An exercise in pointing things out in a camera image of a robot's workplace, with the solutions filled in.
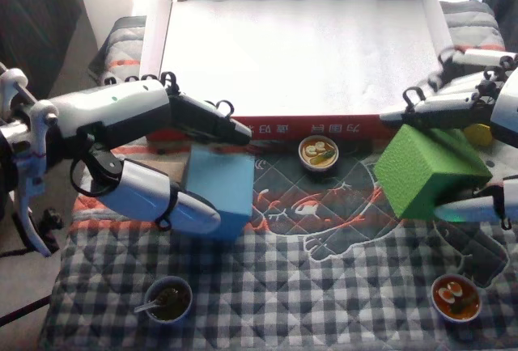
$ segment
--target dark curtain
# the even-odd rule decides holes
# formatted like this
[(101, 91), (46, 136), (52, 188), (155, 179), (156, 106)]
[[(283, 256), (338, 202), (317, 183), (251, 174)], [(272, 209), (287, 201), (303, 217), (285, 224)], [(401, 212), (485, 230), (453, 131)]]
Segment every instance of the dark curtain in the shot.
[(0, 0), (0, 61), (20, 68), (47, 97), (81, 14), (79, 0)]
[(484, 0), (495, 12), (506, 48), (518, 52), (518, 0)]

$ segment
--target green cube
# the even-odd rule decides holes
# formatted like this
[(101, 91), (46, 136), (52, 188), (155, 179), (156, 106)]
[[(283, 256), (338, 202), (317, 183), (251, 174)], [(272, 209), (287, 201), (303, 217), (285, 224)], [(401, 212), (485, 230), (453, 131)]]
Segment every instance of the green cube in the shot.
[(445, 194), (484, 185), (486, 164), (459, 130), (417, 130), (403, 125), (374, 172), (399, 218), (431, 220)]

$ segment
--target robotic hand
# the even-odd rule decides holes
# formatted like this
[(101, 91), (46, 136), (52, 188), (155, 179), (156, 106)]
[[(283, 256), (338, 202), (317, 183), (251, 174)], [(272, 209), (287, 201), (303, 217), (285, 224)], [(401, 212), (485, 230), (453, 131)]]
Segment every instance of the robotic hand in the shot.
[[(142, 80), (36, 100), (27, 90), (21, 70), (0, 63), (0, 210), (9, 192), (15, 204), (15, 223), (24, 244), (43, 256), (57, 250), (49, 229), (32, 220), (29, 201), (45, 190), (44, 175), (63, 159), (72, 159), (70, 177), (79, 161), (92, 176), (91, 192), (110, 209), (137, 220), (154, 220), (162, 230), (208, 233), (220, 216), (207, 200), (183, 192), (160, 171), (110, 150), (159, 129), (177, 128), (199, 142), (245, 146), (248, 127), (223, 115), (219, 104), (196, 101), (180, 93), (173, 73), (159, 81)], [(23, 104), (11, 108), (21, 95)]]
[[(439, 56), (439, 62), (443, 70), (427, 80), (432, 91), (408, 88), (403, 93), (406, 107), (389, 109), (381, 120), (391, 127), (408, 124), (421, 129), (463, 129), (479, 123), (488, 125), (495, 139), (518, 147), (518, 55), (454, 50), (446, 60)], [(458, 77), (466, 65), (485, 70)], [(448, 222), (501, 222), (508, 230), (511, 220), (518, 218), (518, 176), (443, 199), (435, 216)]]

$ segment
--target quilted mat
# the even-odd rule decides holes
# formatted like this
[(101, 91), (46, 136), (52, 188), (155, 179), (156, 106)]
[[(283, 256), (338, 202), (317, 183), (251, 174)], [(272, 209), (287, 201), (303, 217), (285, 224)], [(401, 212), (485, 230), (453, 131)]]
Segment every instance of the quilted mat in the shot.
[[(172, 158), (145, 146), (119, 152)], [(258, 157), (253, 218), (235, 244), (159, 232), (80, 197), (40, 345), (518, 348), (515, 232), (487, 223), (397, 220), (372, 173), (376, 160), (368, 149), (341, 146), (336, 169), (314, 176), (295, 153)], [(445, 323), (431, 306), (431, 284), (445, 273), (464, 274), (480, 288), (482, 313), (469, 325)], [(133, 313), (151, 283), (166, 275), (193, 288), (183, 328)]]

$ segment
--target red and white box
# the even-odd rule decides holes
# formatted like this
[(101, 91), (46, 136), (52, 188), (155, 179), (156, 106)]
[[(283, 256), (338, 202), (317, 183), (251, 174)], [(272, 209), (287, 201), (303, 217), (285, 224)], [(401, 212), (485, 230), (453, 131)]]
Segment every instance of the red and white box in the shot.
[(232, 102), (257, 140), (380, 139), (393, 131), (379, 113), (451, 45), (438, 0), (157, 0), (141, 76), (172, 71), (193, 98)]

